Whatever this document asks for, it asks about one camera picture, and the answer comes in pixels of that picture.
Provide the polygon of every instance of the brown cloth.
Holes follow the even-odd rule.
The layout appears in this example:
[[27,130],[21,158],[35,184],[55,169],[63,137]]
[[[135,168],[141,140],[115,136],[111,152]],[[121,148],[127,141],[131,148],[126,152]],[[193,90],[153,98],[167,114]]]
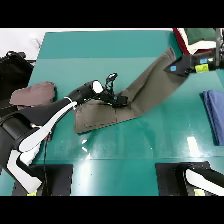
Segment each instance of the brown cloth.
[[164,101],[186,80],[163,71],[175,59],[175,53],[169,47],[146,68],[121,93],[128,97],[126,107],[113,108],[100,100],[90,100],[79,106],[75,111],[75,132],[82,133],[139,117]]
[[53,102],[54,96],[54,83],[46,81],[14,91],[10,104],[17,105],[18,109],[23,106],[47,105]]

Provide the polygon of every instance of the yellow label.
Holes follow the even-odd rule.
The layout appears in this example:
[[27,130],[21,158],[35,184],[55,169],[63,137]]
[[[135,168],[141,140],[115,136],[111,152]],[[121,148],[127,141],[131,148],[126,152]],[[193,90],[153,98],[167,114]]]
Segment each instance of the yellow label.
[[205,196],[205,192],[202,189],[194,189],[195,196]]
[[195,70],[196,70],[197,73],[198,72],[208,72],[209,71],[208,64],[196,65]]
[[37,192],[36,191],[35,192],[32,192],[30,194],[27,194],[26,196],[37,196]]

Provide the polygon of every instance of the white floor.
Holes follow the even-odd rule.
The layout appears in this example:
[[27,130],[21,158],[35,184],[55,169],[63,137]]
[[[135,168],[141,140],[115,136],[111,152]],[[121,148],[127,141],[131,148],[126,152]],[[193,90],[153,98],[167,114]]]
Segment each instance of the white floor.
[[0,57],[8,51],[23,51],[26,59],[37,58],[46,32],[103,30],[172,30],[172,28],[0,28]]

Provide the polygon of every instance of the blue cloth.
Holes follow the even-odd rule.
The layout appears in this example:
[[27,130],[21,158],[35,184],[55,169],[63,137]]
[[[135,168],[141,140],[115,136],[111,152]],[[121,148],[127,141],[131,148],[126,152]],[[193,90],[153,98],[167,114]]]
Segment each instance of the blue cloth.
[[208,90],[203,96],[217,143],[224,146],[224,92]]

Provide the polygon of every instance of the green table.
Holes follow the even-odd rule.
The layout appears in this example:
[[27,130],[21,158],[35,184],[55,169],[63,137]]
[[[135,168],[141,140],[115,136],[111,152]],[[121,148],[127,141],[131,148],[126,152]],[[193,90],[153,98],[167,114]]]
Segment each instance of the green table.
[[[169,31],[47,33],[29,85],[52,81],[57,98],[87,81],[118,73],[115,91],[125,89],[169,46],[181,52]],[[144,116],[85,134],[74,132],[69,112],[48,144],[47,163],[74,164],[71,195],[158,195],[155,163],[209,161],[224,173],[224,147],[214,136],[199,94],[224,91],[219,71],[190,78]],[[43,150],[36,160],[43,163]],[[0,194],[10,195],[13,180],[0,176]]]

